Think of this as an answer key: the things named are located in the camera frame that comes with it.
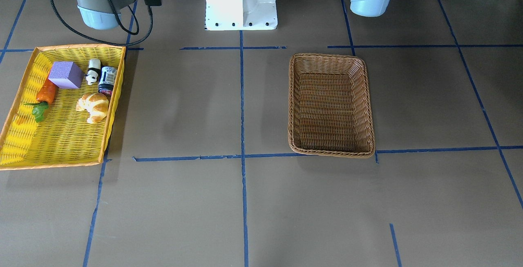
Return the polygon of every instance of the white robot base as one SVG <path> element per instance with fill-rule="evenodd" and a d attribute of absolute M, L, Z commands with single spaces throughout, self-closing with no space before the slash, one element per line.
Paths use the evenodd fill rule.
<path fill-rule="evenodd" d="M 278 26 L 276 0 L 206 0 L 211 31 L 272 30 Z"/>

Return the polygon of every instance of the cable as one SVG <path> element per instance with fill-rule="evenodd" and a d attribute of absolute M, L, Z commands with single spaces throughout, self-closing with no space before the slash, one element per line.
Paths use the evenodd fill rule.
<path fill-rule="evenodd" d="M 73 31 L 74 33 L 76 33 L 76 34 L 78 34 L 80 36 L 82 36 L 83 38 L 86 38 L 88 40 L 92 40 L 94 42 L 99 42 L 99 43 L 102 43 L 102 44 L 108 44 L 108 45 L 114 45 L 114 46 L 133 46 L 133 45 L 139 44 L 140 42 L 142 42 L 146 38 L 148 38 L 149 35 L 151 34 L 151 31 L 153 30 L 153 12 L 151 10 L 151 7 L 148 5 L 147 6 L 147 11 L 149 12 L 149 18 L 150 18 L 149 30 L 147 31 L 146 35 L 143 38 L 140 38 L 136 42 L 130 42 L 130 43 L 126 43 L 126 44 L 118 44 L 118 43 L 115 43 L 115 42 L 106 42 L 105 40 L 98 40 L 97 38 L 92 38 L 90 36 L 87 36 L 87 35 L 79 32 L 79 31 L 77 31 L 76 29 L 73 29 L 73 27 L 69 26 L 69 24 L 67 24 L 63 20 L 62 16 L 60 16 L 60 14 L 58 13 L 58 10 L 56 9 L 56 6 L 54 5 L 54 0 L 49 0 L 49 1 L 51 2 L 51 7 L 53 8 L 54 14 L 56 14 L 56 17 L 58 17 L 60 22 L 62 22 L 62 24 L 65 27 L 67 27 L 67 29 L 69 29 L 70 31 Z"/>

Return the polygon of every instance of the brown wicker basket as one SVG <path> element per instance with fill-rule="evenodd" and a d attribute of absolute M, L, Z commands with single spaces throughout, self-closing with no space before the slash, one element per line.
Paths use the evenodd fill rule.
<path fill-rule="evenodd" d="M 306 155 L 368 158 L 375 140 L 365 62 L 296 53 L 289 64 L 289 146 Z"/>

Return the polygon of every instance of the can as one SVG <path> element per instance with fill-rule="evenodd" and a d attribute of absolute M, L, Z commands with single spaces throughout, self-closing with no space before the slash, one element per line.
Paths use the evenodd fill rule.
<path fill-rule="evenodd" d="M 112 89 L 114 88 L 114 79 L 116 78 L 116 68 L 111 66 L 105 66 L 101 68 L 101 78 L 98 84 L 98 92 L 106 95 L 112 95 Z"/>

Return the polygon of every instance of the croissant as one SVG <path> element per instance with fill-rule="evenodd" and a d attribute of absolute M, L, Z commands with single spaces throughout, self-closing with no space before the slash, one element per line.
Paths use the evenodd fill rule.
<path fill-rule="evenodd" d="M 99 92 L 84 94 L 82 98 L 78 99 L 76 110 L 80 112 L 85 109 L 90 113 L 90 117 L 87 119 L 89 124 L 100 122 L 107 116 L 109 100 Z"/>

